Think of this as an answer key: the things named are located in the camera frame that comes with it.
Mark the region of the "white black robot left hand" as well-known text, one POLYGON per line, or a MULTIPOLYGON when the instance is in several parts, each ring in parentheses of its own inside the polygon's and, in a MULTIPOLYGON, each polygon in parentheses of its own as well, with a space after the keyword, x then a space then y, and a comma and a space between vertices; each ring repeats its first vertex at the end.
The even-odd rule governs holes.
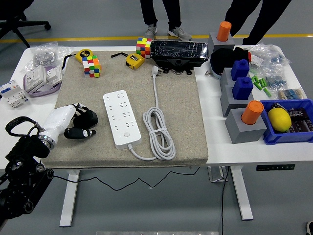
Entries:
POLYGON ((75 103, 54 109, 47 117, 39 139, 53 149, 58 137, 67 139, 86 139, 96 134, 91 128, 98 123, 97 114, 83 104, 75 103))

